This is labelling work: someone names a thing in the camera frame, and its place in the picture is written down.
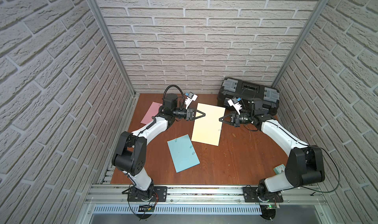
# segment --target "pink paper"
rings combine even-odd
[[[156,116],[159,112],[159,107],[163,105],[161,103],[152,102],[150,108],[148,109],[147,113],[144,115],[143,120],[141,121],[142,124],[148,124],[152,122],[152,117]]]

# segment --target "white brick wallpaper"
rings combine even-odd
[[[0,0],[0,223],[73,223],[129,98],[85,0]]]
[[[378,0],[329,0],[278,87],[278,115],[330,152],[340,187],[325,197],[338,223],[378,222]],[[322,190],[337,173],[324,155]]]
[[[97,0],[137,92],[270,85],[317,0]]]

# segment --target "metal bracket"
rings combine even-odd
[[[92,218],[93,210],[95,209],[96,204],[89,204],[87,210],[84,214],[84,217],[81,221],[81,224],[89,224]]]
[[[105,22],[105,18],[102,15],[101,9],[100,9],[97,1],[96,0],[86,0],[86,1],[88,2],[88,5],[92,10],[93,16],[98,23],[98,27],[100,28],[106,43],[108,44],[109,50],[110,50],[111,54],[113,55],[114,60],[116,61],[118,69],[120,70],[120,73],[121,73],[123,79],[125,80],[127,88],[130,90],[130,93],[133,95],[133,97],[135,97],[135,90],[134,90],[133,84],[131,83],[129,76],[127,75],[127,72],[125,70],[125,66],[123,65],[123,61],[120,57],[120,53],[118,52],[118,49],[116,47],[116,44],[115,44],[113,38],[111,37],[111,33],[110,33],[109,28],[108,28],[108,26]]]
[[[323,224],[335,224],[336,219],[328,205],[314,205],[319,219]]]
[[[274,78],[274,81],[272,82],[271,87],[276,88],[278,82],[280,81],[282,75],[284,75],[286,68],[289,66],[291,61],[294,59],[295,55],[297,54],[299,48],[302,46],[303,42],[305,41],[307,35],[314,27],[315,22],[318,20],[320,14],[322,13],[323,9],[327,5],[329,0],[319,0],[314,7],[314,10],[311,12],[311,15],[309,16],[307,22],[305,23],[305,26],[300,31],[296,41],[294,42],[293,46],[291,47],[291,50],[289,51],[289,54],[286,56],[285,60],[282,63],[282,66],[280,70],[277,72],[276,77]]]
[[[240,214],[259,214],[261,215],[260,206],[274,205],[274,200],[268,203],[259,202],[246,202],[244,200],[245,192],[243,188],[245,185],[161,185],[167,187],[167,200],[165,202],[159,202],[154,213],[157,214],[220,214],[220,215],[240,215]],[[319,190],[317,185],[306,185],[306,187]],[[92,185],[88,192],[88,195],[82,206],[82,211],[77,219],[77,224],[82,223],[83,217],[88,215],[88,205],[96,204],[95,214],[99,213],[120,213],[120,214],[132,214],[127,201],[127,194],[121,194],[122,190],[129,188],[129,185],[111,185],[102,184]],[[328,215],[328,204],[324,199],[324,196],[319,193],[311,194],[313,191],[298,187],[297,189],[290,189],[281,191],[283,203],[279,205],[320,205],[324,210],[321,213]],[[130,202],[130,206],[137,214],[140,204],[146,204],[146,202]],[[186,212],[188,207],[192,207],[192,212]],[[248,212],[241,212],[240,208],[246,208]]]
[[[165,202],[167,199],[167,187],[166,186],[155,186],[154,191],[158,195],[159,200],[158,202]],[[143,202],[143,200],[138,197],[137,193],[135,192],[135,188],[130,188],[130,193],[128,194],[127,200],[129,202]],[[151,203],[156,201],[156,197],[152,196]]]
[[[243,187],[243,192],[244,192],[244,201],[246,203],[260,203],[263,204],[259,198],[258,195],[256,194],[256,187]],[[282,203],[284,199],[282,198],[281,192],[274,192],[270,194],[265,194],[265,198],[269,199],[270,202],[275,202],[275,203]]]

